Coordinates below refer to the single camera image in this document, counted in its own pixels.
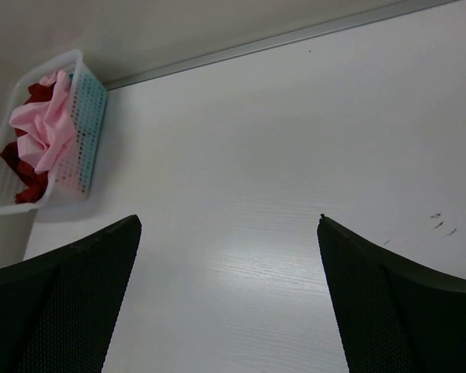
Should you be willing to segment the dark red t shirt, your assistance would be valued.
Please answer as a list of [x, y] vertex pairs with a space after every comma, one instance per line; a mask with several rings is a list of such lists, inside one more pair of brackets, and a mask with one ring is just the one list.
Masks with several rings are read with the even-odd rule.
[[[50, 101], [55, 84], [42, 85], [34, 83], [28, 87], [30, 97], [24, 103], [42, 103]], [[16, 204], [36, 203], [45, 193], [48, 185], [48, 172], [36, 174], [34, 168], [19, 158], [17, 141], [8, 143], [0, 153], [0, 157], [15, 173], [26, 188], [15, 195]]]

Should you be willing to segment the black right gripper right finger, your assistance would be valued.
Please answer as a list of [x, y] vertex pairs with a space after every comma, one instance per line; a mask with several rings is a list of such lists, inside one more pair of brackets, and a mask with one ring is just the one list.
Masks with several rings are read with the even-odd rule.
[[351, 372], [466, 372], [466, 280], [321, 216], [318, 244]]

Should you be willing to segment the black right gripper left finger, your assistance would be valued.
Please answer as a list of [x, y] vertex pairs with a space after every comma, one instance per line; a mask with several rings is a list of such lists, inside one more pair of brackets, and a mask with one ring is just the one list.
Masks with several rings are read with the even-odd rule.
[[100, 372], [141, 239], [133, 214], [0, 269], [0, 372]]

